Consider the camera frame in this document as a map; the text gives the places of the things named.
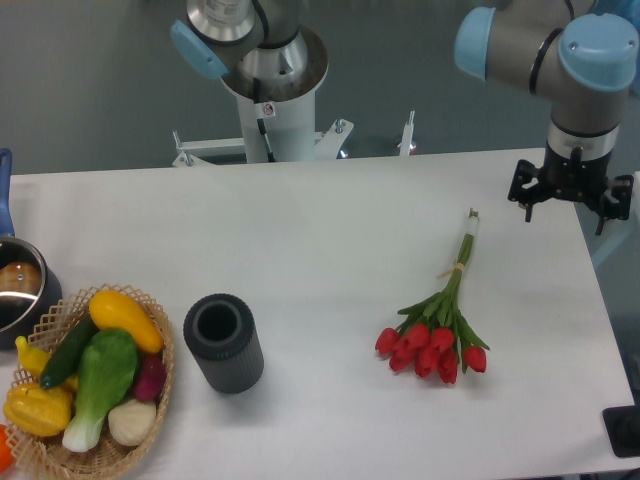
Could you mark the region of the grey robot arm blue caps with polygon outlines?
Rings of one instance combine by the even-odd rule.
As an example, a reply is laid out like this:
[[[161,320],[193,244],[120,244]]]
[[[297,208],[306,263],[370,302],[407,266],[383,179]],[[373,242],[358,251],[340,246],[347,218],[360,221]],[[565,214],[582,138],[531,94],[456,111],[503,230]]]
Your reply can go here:
[[[550,199],[582,203],[600,226],[626,220],[634,180],[609,178],[632,81],[639,35],[592,1],[514,1],[503,10],[473,9],[454,43],[457,67],[551,104],[544,160],[520,160],[508,193],[525,216]]]

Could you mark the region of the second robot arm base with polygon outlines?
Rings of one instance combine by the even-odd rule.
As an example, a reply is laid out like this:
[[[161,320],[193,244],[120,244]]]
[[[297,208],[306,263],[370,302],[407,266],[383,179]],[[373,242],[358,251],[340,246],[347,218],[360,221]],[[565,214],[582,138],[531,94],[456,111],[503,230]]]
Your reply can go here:
[[[315,91],[328,72],[319,36],[300,22],[299,1],[188,1],[170,29],[183,60],[209,80],[257,101]]]

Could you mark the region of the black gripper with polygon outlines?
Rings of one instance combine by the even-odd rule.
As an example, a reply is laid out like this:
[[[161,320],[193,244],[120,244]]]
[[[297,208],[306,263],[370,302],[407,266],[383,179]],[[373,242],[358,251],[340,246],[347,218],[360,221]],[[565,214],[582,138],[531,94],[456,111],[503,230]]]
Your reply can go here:
[[[531,221],[537,203],[537,182],[552,198],[596,204],[595,234],[601,235],[607,221],[629,218],[634,187],[632,175],[607,177],[611,155],[588,159],[580,147],[558,153],[547,144],[541,169],[525,159],[517,162],[507,198],[524,210],[526,222]]]

